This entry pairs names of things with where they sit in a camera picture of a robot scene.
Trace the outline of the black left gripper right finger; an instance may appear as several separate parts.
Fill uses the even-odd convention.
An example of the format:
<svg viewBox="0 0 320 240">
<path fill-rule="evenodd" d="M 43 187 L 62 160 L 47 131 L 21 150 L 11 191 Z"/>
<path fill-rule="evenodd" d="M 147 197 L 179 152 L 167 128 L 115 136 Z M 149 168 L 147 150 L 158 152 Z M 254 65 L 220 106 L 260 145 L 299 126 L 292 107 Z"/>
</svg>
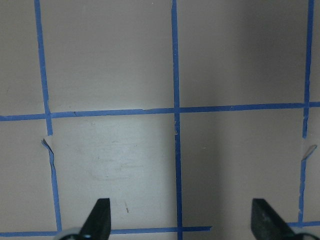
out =
<svg viewBox="0 0 320 240">
<path fill-rule="evenodd" d="M 296 234 L 263 198 L 251 203 L 251 232 L 256 240 L 295 240 Z"/>
</svg>

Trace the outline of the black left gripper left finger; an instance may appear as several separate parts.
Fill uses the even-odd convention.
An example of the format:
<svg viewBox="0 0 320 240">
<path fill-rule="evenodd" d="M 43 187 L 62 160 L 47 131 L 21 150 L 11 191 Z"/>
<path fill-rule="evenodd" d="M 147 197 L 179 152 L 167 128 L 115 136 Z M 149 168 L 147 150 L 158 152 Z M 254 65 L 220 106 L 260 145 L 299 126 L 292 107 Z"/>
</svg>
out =
<svg viewBox="0 0 320 240">
<path fill-rule="evenodd" d="M 99 198 L 80 229 L 78 240 L 108 240 L 111 234 L 109 198 Z"/>
</svg>

